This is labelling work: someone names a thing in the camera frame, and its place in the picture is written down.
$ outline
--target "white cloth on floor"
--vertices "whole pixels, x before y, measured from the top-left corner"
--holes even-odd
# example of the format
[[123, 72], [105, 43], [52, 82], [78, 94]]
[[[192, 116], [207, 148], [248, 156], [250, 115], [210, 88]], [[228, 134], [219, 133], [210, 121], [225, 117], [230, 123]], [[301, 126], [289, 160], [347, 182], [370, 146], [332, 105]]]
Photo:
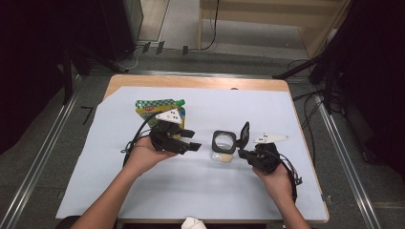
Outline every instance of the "white cloth on floor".
[[181, 225], [181, 229], [206, 229], [202, 220], [195, 218], [187, 218], [185, 222]]

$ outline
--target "metal rail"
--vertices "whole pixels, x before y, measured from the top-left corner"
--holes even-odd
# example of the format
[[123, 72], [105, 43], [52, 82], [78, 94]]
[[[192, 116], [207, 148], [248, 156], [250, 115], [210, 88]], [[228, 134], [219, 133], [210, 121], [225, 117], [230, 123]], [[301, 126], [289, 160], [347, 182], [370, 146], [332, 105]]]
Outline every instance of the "metal rail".
[[[317, 100], [316, 102], [321, 101], [321, 98], [319, 96], [316, 96], [315, 99]], [[333, 142], [334, 148], [336, 149], [336, 153], [339, 157], [340, 163], [342, 164], [348, 182], [352, 188], [354, 198], [357, 202], [367, 228], [381, 228], [377, 215], [375, 214], [375, 211], [373, 209], [373, 205], [369, 199], [369, 196], [367, 195], [365, 188], [363, 187], [363, 184], [360, 181], [354, 165], [352, 164], [352, 160], [349, 156], [348, 151], [346, 150], [343, 139], [340, 136], [339, 131], [337, 130], [333, 117], [328, 114], [323, 105], [320, 106], [320, 112], [330, 133], [330, 138]]]
[[53, 146], [56, 143], [59, 134], [62, 131], [63, 126], [66, 123], [66, 120], [69, 117], [72, 107], [75, 104], [75, 101], [77, 99], [77, 93], [82, 83], [80, 77], [77, 78], [77, 81], [78, 86], [75, 89], [74, 94], [72, 95], [71, 99], [67, 102], [67, 104], [61, 108], [30, 170], [28, 171], [26, 177], [24, 178], [24, 181], [22, 182], [18, 191], [16, 192], [12, 200], [12, 203], [9, 207], [9, 210], [7, 211], [6, 215], [3, 218], [3, 221], [0, 224], [0, 229], [14, 228], [18, 219], [20, 218], [21, 213], [24, 210], [24, 207], [31, 196], [33, 188], [35, 187], [36, 182], [39, 180], [39, 177], [41, 176], [45, 164], [47, 163], [48, 158], [51, 155]]

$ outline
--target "white table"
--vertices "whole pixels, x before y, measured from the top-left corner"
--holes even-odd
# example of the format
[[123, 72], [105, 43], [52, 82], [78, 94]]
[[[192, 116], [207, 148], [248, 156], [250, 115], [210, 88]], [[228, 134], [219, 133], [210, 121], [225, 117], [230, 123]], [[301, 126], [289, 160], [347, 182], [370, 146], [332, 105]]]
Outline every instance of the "white table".
[[286, 82], [151, 75], [113, 77], [105, 100], [97, 107], [58, 219], [81, 215], [121, 169], [124, 155], [120, 151], [142, 123], [135, 113], [135, 102], [164, 98], [185, 100], [185, 128], [196, 132], [190, 141], [202, 147], [167, 159], [142, 175], [121, 208], [121, 222], [178, 223], [187, 217], [208, 223], [280, 221], [263, 183], [245, 160], [237, 153], [230, 163], [210, 158], [213, 133], [223, 130], [239, 136], [247, 121], [248, 150], [254, 148], [252, 139], [263, 132], [290, 137], [276, 145], [303, 178], [304, 183], [297, 187], [296, 205], [310, 222], [329, 219]]

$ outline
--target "snack package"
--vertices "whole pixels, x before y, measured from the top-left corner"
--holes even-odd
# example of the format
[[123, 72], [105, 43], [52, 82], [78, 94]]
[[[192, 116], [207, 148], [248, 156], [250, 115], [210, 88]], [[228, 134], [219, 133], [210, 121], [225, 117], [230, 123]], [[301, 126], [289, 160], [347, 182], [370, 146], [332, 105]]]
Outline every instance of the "snack package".
[[[179, 126], [184, 129], [184, 122], [185, 122], [185, 109], [182, 105], [184, 105], [184, 99], [175, 101], [173, 99], [162, 99], [162, 100], [138, 100], [135, 104], [136, 112], [138, 115], [145, 120], [148, 116], [156, 113], [156, 112], [167, 112], [173, 110], [175, 108], [178, 109], [179, 114], [181, 116], [182, 124]], [[148, 125], [152, 128], [157, 123], [157, 120], [153, 117], [150, 121], [148, 121]]]

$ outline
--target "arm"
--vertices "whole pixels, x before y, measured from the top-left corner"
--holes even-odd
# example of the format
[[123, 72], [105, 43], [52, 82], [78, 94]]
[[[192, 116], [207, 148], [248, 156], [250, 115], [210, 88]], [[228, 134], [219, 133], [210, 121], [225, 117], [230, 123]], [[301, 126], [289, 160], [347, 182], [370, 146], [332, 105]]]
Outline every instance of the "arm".
[[266, 186], [268, 194], [277, 205], [288, 229], [310, 228], [292, 200], [292, 189], [288, 173], [282, 164], [271, 174], [266, 174], [254, 167], [253, 172]]
[[135, 180], [160, 161], [175, 155], [156, 151], [150, 137], [140, 139], [124, 168], [72, 228], [113, 228], [119, 210]]

